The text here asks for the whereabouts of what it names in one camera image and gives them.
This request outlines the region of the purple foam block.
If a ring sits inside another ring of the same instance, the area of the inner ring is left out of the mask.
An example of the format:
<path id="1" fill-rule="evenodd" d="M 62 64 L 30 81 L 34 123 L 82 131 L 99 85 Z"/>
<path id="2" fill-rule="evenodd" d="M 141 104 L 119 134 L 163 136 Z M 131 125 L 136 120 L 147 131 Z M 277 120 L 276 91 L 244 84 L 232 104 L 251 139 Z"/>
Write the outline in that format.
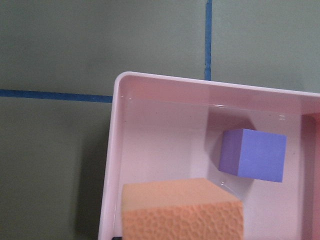
<path id="1" fill-rule="evenodd" d="M 232 129 L 223 132 L 218 170 L 230 175 L 281 183 L 287 137 L 282 134 Z"/>

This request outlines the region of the orange foam block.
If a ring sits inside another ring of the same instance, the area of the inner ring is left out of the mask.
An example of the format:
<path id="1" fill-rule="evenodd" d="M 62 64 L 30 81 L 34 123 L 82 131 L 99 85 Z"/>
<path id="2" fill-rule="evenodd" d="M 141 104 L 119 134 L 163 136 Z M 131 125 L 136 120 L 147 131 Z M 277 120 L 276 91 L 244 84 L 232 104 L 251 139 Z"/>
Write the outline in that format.
<path id="1" fill-rule="evenodd" d="M 242 240 L 243 203 L 205 178 L 125 184 L 124 240 Z"/>

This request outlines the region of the red foam block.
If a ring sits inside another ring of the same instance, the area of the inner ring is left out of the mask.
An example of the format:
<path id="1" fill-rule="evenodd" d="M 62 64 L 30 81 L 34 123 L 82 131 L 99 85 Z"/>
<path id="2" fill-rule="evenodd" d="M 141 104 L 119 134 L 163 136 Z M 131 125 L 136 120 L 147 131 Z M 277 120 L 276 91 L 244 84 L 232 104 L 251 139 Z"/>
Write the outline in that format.
<path id="1" fill-rule="evenodd" d="M 320 114 L 302 116 L 303 218 L 302 239 L 320 238 Z"/>

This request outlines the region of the pink plastic bin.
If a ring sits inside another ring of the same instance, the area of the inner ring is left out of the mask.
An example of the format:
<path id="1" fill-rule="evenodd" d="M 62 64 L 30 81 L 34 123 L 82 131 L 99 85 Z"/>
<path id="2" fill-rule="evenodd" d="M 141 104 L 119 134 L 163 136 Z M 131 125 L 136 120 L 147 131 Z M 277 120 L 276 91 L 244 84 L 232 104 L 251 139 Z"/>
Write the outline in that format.
<path id="1" fill-rule="evenodd" d="M 115 80 L 98 238 L 122 235 L 126 183 L 207 178 L 242 200 L 247 240 L 303 240 L 302 116 L 317 93 L 121 73 Z M 281 183 L 218 170 L 222 136 L 253 129 L 287 137 Z"/>

